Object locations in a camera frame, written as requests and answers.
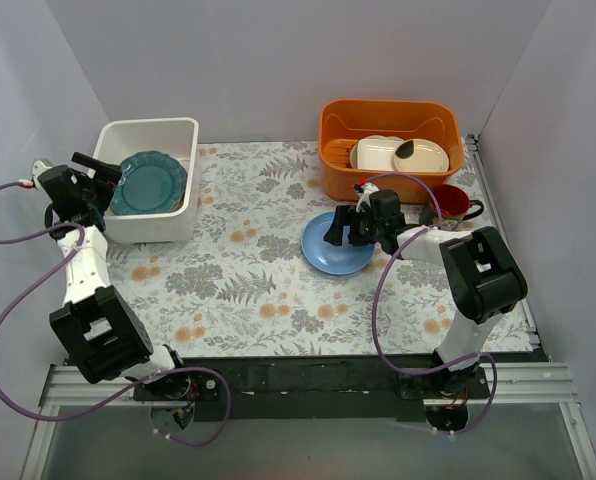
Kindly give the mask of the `blue plate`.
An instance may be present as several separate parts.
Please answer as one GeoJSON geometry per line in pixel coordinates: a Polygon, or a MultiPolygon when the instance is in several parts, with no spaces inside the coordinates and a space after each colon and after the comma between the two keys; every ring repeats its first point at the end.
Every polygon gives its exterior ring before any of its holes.
{"type": "Polygon", "coordinates": [[[322,273],[346,276],[359,272],[374,255],[374,245],[353,246],[347,239],[349,228],[343,229],[343,243],[333,246],[324,241],[334,219],[333,212],[318,215],[305,227],[301,247],[306,260],[322,273]]]}

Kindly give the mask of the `teal embossed scalloped plate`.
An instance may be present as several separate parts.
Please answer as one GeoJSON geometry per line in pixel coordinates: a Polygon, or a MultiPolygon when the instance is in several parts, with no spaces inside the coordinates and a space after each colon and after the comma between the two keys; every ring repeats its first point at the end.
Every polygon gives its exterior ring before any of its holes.
{"type": "Polygon", "coordinates": [[[109,206],[116,216],[170,213],[184,199],[187,171],[166,153],[137,152],[120,168],[122,177],[109,206]]]}

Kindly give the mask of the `cream green floral plate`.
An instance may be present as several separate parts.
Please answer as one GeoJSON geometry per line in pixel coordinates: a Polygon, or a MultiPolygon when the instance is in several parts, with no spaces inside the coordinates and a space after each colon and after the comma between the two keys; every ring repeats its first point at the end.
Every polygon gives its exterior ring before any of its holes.
{"type": "Polygon", "coordinates": [[[187,208],[189,203],[190,191],[186,190],[184,194],[181,196],[179,203],[176,206],[177,211],[181,211],[187,208]]]}

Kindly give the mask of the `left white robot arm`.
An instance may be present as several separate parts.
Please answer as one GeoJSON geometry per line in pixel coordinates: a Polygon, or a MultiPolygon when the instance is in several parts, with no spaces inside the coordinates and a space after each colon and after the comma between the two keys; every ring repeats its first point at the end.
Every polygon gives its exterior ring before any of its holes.
{"type": "Polygon", "coordinates": [[[34,187],[50,199],[45,226],[69,261],[63,304],[50,314],[50,326],[87,381],[143,379],[151,394],[181,399],[190,392],[191,377],[180,356],[167,345],[153,345],[109,279],[104,213],[121,170],[81,153],[72,162],[37,159],[31,167],[34,187]]]}

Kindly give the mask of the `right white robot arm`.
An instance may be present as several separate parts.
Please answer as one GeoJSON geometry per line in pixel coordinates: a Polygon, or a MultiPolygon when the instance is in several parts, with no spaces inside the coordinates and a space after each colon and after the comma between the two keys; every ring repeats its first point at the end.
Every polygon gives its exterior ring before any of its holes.
{"type": "Polygon", "coordinates": [[[398,260],[420,261],[444,269],[455,315],[444,340],[432,354],[431,367],[407,370],[396,366],[379,343],[377,309],[387,275],[374,293],[371,330],[379,358],[401,376],[426,377],[427,388],[453,397],[475,376],[486,340],[502,317],[525,299],[524,275],[494,227],[468,232],[445,231],[433,224],[408,224],[392,190],[361,189],[357,205],[338,206],[323,240],[339,247],[348,240],[354,247],[378,244],[398,260]]]}

